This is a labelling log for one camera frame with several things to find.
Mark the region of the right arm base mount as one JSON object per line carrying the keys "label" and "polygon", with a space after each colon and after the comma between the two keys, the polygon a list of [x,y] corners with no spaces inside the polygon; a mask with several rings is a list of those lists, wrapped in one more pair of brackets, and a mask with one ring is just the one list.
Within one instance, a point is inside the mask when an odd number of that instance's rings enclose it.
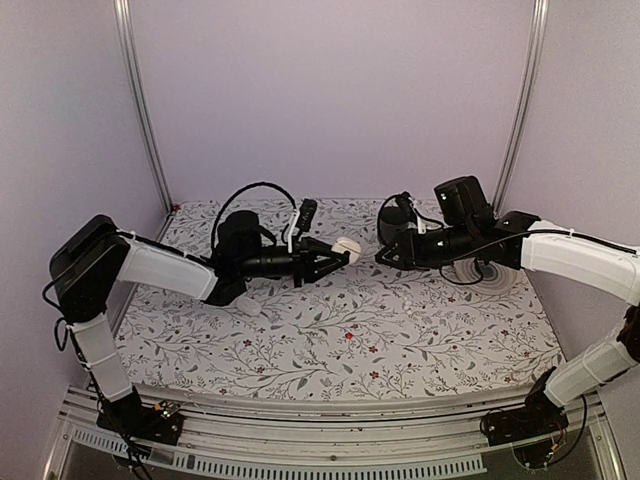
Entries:
{"label": "right arm base mount", "polygon": [[526,407],[490,410],[480,420],[480,432],[490,446],[528,440],[560,432],[569,421],[562,410],[551,413],[530,412]]}

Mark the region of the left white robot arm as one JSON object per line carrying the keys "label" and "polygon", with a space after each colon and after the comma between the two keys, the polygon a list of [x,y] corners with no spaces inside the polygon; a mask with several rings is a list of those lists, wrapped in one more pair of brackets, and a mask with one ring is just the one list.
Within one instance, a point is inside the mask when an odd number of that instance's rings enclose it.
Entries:
{"label": "left white robot arm", "polygon": [[361,256],[346,237],[329,245],[306,236],[312,217],[294,213],[284,244],[259,223],[256,213],[232,213],[214,231],[219,237],[208,258],[196,257],[118,229],[106,215],[85,224],[52,257],[45,292],[61,314],[81,364],[110,406],[111,419],[128,434],[148,426],[148,412],[115,346],[107,300],[117,282],[149,285],[213,306],[227,306],[253,278],[290,277],[295,286],[314,283]]}

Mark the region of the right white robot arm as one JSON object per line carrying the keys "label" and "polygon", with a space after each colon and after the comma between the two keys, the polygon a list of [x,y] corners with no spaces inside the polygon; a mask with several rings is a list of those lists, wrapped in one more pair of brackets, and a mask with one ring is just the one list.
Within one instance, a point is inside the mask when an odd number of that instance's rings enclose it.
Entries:
{"label": "right white robot arm", "polygon": [[556,409],[639,364],[639,250],[511,211],[496,217],[479,180],[462,176],[435,187],[441,219],[421,214],[403,192],[386,199],[376,227],[375,259],[398,270],[441,270],[456,262],[496,263],[586,284],[623,300],[621,324],[576,358],[546,373],[527,395],[517,427],[537,436]]}

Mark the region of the beige earbud charging case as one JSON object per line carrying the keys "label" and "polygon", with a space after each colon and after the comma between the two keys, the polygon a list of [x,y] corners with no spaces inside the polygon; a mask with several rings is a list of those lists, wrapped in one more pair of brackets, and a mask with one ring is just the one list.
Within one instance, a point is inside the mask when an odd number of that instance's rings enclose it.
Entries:
{"label": "beige earbud charging case", "polygon": [[362,255],[361,245],[348,237],[338,237],[331,247],[331,251],[338,254],[347,253],[350,265],[355,264]]}

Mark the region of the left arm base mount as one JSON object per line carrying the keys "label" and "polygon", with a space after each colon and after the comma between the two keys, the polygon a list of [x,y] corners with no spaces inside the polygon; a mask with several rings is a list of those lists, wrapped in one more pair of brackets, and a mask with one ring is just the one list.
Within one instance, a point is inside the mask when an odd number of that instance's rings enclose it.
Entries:
{"label": "left arm base mount", "polygon": [[172,413],[166,417],[154,407],[108,404],[102,407],[97,426],[127,438],[148,440],[176,446],[182,433],[185,417]]}

